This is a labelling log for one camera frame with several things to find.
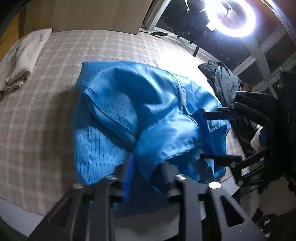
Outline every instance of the folded towel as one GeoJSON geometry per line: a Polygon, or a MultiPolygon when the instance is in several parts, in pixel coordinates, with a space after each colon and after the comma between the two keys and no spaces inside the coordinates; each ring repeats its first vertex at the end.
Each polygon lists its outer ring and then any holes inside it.
{"type": "Polygon", "coordinates": [[[32,32],[10,48],[0,62],[0,91],[13,91],[22,87],[31,76],[51,32],[51,28],[32,32]]]}

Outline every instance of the blue garment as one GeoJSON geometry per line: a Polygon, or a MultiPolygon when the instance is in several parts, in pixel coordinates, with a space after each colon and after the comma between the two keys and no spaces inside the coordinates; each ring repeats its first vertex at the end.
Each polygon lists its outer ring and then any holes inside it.
{"type": "Polygon", "coordinates": [[[203,118],[221,103],[194,81],[139,63],[85,62],[76,87],[81,90],[73,122],[78,182],[96,183],[113,173],[128,152],[134,152],[145,180],[167,160],[199,182],[225,174],[200,154],[226,154],[228,121],[203,118]]]}

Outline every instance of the bolt head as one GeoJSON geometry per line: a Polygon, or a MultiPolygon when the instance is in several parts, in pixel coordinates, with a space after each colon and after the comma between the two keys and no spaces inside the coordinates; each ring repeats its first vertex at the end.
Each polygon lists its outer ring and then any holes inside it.
{"type": "Polygon", "coordinates": [[[117,180],[117,177],[115,175],[107,175],[106,176],[106,179],[108,181],[115,181],[115,180],[117,180]]]}
{"type": "Polygon", "coordinates": [[[266,233],[264,236],[265,236],[266,238],[270,238],[270,236],[271,236],[271,233],[270,233],[270,232],[268,232],[268,233],[266,233]]]}
{"type": "Polygon", "coordinates": [[[182,175],[182,174],[175,175],[175,178],[176,178],[177,180],[186,180],[186,179],[187,179],[187,178],[186,178],[184,175],[182,175]]]}
{"type": "Polygon", "coordinates": [[[72,185],[72,188],[74,188],[74,189],[82,189],[83,188],[83,185],[81,183],[74,183],[72,185]]]}
{"type": "Polygon", "coordinates": [[[270,222],[269,219],[265,220],[264,225],[268,224],[270,222]]]}
{"type": "Polygon", "coordinates": [[[233,161],[232,163],[230,163],[230,167],[231,167],[231,168],[234,168],[236,165],[237,165],[237,164],[236,164],[235,161],[233,161]]]}
{"type": "Polygon", "coordinates": [[[211,189],[217,189],[217,188],[220,188],[221,187],[221,183],[219,182],[211,182],[209,183],[209,188],[211,189]]]}

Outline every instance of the plaid bedspread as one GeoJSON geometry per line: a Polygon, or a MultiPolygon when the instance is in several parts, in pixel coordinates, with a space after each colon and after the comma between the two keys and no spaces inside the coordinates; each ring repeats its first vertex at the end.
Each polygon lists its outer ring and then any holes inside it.
{"type": "MultiPolygon", "coordinates": [[[[208,59],[192,53],[172,39],[146,33],[52,33],[31,78],[0,102],[0,197],[45,215],[75,181],[71,132],[82,62],[134,61],[207,81],[198,65],[208,59]]],[[[233,134],[227,143],[229,153],[241,153],[233,134]]]]}

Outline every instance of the ring light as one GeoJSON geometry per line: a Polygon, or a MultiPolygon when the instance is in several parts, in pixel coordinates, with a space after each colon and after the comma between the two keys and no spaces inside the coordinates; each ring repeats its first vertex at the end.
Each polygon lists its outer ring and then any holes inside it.
{"type": "Polygon", "coordinates": [[[250,7],[250,5],[246,3],[244,0],[232,1],[238,3],[243,8],[247,16],[247,22],[241,28],[228,28],[225,25],[223,25],[222,22],[219,20],[217,13],[221,10],[221,7],[223,6],[221,4],[221,0],[206,0],[205,7],[207,16],[209,17],[209,20],[212,22],[212,24],[216,27],[216,29],[222,32],[223,34],[235,38],[245,37],[249,35],[255,28],[255,13],[253,9],[250,7]]]}

